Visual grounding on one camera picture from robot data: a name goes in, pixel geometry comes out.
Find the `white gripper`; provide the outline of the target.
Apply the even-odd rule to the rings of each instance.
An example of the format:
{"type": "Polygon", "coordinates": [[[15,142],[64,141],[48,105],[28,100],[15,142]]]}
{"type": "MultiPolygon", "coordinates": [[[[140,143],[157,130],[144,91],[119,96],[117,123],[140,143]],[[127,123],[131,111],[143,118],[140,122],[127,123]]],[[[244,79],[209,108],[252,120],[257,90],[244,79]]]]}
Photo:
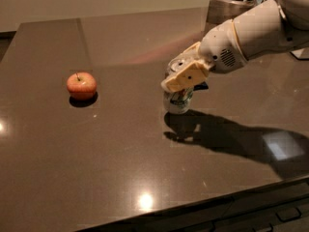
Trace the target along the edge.
{"type": "Polygon", "coordinates": [[[230,73],[246,64],[235,23],[230,19],[212,28],[201,42],[194,43],[172,60],[161,87],[167,93],[180,92],[205,82],[211,69],[230,73]],[[200,57],[206,61],[195,60],[200,57]]]}

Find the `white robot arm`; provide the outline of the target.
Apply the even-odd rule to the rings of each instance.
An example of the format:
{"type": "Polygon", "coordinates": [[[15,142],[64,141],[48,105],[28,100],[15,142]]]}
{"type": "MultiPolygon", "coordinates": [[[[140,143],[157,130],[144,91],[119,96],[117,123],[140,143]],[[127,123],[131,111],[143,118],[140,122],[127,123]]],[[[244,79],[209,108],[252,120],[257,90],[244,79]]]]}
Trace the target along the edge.
{"type": "Polygon", "coordinates": [[[212,28],[168,65],[161,82],[168,93],[204,82],[210,71],[230,73],[266,54],[309,44],[309,0],[266,0],[212,28]]]}

